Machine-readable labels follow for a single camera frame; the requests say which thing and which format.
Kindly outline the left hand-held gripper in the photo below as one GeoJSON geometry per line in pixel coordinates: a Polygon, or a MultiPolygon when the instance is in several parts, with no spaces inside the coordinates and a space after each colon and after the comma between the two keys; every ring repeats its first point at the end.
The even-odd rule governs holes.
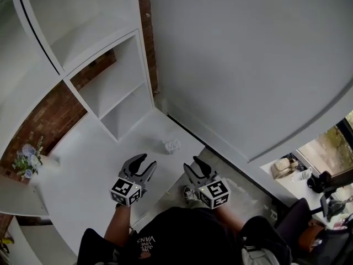
{"type": "Polygon", "coordinates": [[[142,153],[127,160],[119,172],[117,181],[110,189],[111,199],[120,205],[130,207],[146,192],[146,183],[152,178],[157,161],[152,162],[142,173],[139,173],[147,154],[142,153]]]}

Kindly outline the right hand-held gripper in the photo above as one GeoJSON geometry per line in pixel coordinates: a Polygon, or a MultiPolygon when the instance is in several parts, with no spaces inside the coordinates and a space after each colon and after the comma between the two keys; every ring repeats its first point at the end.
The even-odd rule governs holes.
{"type": "Polygon", "coordinates": [[[191,184],[196,188],[199,199],[210,209],[216,209],[229,201],[231,190],[225,178],[221,178],[216,169],[207,162],[193,157],[200,167],[201,175],[184,163],[183,168],[191,184]]]}

